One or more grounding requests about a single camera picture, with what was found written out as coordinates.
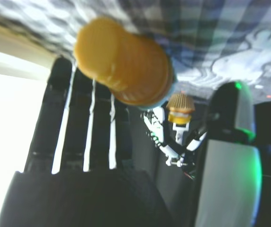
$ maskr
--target brown ridged cap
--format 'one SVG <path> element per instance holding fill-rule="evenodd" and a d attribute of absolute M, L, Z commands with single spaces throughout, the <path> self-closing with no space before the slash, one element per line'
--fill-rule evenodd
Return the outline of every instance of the brown ridged cap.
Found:
<path fill-rule="evenodd" d="M 179 112 L 189 114 L 195 111 L 193 98 L 186 94 L 175 93 L 173 94 L 166 106 L 172 112 Z"/>

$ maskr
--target orange bottle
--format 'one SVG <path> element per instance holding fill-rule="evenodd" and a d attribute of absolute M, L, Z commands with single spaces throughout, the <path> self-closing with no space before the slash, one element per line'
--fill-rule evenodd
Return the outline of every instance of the orange bottle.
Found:
<path fill-rule="evenodd" d="M 83 74 L 129 105 L 155 105 L 174 82 L 169 59 L 156 42 L 128 33 L 106 17 L 80 30 L 74 55 Z"/>

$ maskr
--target gray checkered fabric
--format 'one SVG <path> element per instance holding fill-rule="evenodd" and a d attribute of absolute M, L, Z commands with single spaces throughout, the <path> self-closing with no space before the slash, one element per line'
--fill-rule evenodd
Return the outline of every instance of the gray checkered fabric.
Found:
<path fill-rule="evenodd" d="M 209 98 L 241 79 L 255 103 L 271 101 L 271 0 L 0 0 L 0 24 L 72 56 L 79 29 L 111 17 L 171 57 L 176 90 Z"/>

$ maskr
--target white stripe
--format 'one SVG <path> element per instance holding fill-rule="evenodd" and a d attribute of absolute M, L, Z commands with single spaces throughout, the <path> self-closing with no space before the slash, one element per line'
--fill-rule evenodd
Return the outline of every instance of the white stripe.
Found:
<path fill-rule="evenodd" d="M 109 169 L 117 167 L 116 152 L 117 152 L 117 139 L 116 139 L 116 109 L 115 97 L 111 94 L 111 110 L 110 110 L 110 144 L 109 144 Z"/>
<path fill-rule="evenodd" d="M 69 116 L 69 104 L 71 100 L 72 85 L 73 85 L 74 74 L 75 74 L 76 68 L 77 68 L 76 64 L 72 66 L 72 75 L 70 77 L 69 89 L 68 89 L 67 99 L 66 99 L 66 103 L 64 107 L 62 123 L 61 123 L 60 131 L 59 131 L 59 137 L 56 144 L 55 152 L 54 152 L 54 162 L 53 162 L 52 170 L 51 170 L 52 174 L 58 173 L 61 167 L 62 152 L 63 152 L 66 127 L 67 127 L 68 116 Z"/>
<path fill-rule="evenodd" d="M 88 128 L 87 128 L 87 138 L 86 138 L 86 147 L 84 151 L 84 166 L 83 171 L 89 171 L 90 164 L 90 149 L 91 149 L 91 139 L 92 139 L 92 127 L 93 127 L 93 116 L 94 116 L 94 105 L 96 103 L 96 81 L 92 81 L 92 92 L 91 92 L 91 105 L 89 108 L 89 120 L 88 120 Z"/>

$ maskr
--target green light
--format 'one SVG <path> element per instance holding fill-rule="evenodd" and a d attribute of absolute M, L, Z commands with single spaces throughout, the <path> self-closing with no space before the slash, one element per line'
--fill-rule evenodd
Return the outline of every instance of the green light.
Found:
<path fill-rule="evenodd" d="M 254 132 L 252 132 L 252 131 L 250 131 L 248 129 L 239 129 L 239 130 L 241 130 L 242 132 L 244 132 L 245 134 L 248 135 L 248 138 L 249 138 L 250 142 L 254 140 L 254 138 L 255 138 L 255 133 Z"/>
<path fill-rule="evenodd" d="M 237 89 L 241 90 L 241 89 L 242 89 L 242 84 L 239 83 L 239 82 L 236 82 L 236 83 L 235 83 L 235 87 L 236 87 Z"/>

